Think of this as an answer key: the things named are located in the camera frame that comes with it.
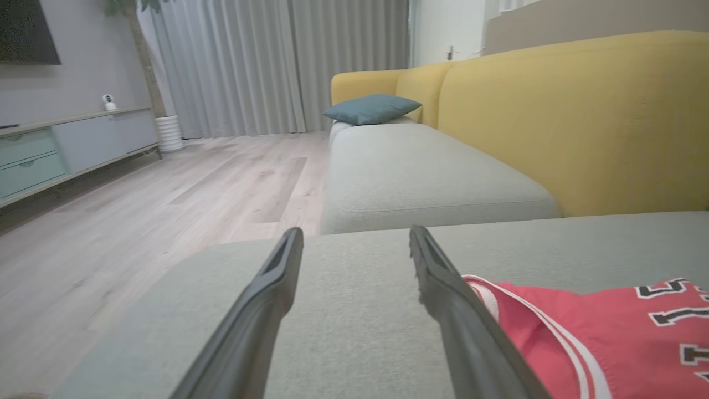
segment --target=security camera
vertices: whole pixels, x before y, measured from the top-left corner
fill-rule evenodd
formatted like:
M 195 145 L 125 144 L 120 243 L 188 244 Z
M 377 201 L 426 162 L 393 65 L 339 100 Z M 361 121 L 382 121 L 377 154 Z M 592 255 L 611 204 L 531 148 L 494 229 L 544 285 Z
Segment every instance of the security camera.
M 118 109 L 118 106 L 116 106 L 116 103 L 113 102 L 113 96 L 110 94 L 104 94 L 101 99 L 104 101 L 104 107 L 106 108 L 106 111 L 115 111 Z

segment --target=basketball jersey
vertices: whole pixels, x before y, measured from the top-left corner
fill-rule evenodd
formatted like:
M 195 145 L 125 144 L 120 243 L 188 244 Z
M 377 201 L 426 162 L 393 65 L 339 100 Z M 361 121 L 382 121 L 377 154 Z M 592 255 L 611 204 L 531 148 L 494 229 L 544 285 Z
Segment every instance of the basketball jersey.
M 463 279 L 554 399 L 709 398 L 709 293 L 684 278 L 588 295 Z

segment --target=printed number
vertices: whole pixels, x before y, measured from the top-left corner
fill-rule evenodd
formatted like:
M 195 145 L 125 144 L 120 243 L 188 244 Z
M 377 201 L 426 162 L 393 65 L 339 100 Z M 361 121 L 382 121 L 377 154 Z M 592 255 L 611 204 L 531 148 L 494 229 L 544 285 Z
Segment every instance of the printed number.
M 709 361 L 709 349 L 692 344 L 679 344 L 679 358 L 687 366 L 699 366 L 700 361 Z
M 669 312 L 648 313 L 658 327 L 673 326 L 677 320 L 689 317 L 702 317 L 709 319 L 709 307 L 683 307 Z
M 665 294 L 679 294 L 687 291 L 685 283 L 689 283 L 685 278 L 675 278 L 665 282 L 666 288 L 653 289 L 649 285 L 636 287 L 637 297 L 642 299 L 650 299 L 656 296 Z

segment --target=teal pillow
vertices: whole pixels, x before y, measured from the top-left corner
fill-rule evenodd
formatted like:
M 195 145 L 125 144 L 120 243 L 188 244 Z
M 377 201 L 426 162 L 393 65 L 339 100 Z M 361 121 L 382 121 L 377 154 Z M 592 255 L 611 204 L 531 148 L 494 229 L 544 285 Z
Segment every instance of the teal pillow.
M 323 115 L 355 126 L 375 125 L 404 116 L 420 106 L 420 103 L 403 97 L 373 94 L 341 102 Z

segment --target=tv stand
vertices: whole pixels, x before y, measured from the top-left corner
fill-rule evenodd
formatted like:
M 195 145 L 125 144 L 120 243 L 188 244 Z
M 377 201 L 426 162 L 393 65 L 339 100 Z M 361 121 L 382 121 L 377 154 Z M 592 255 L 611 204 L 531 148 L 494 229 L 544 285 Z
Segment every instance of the tv stand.
M 158 148 L 150 108 L 98 112 L 0 131 L 0 207 Z

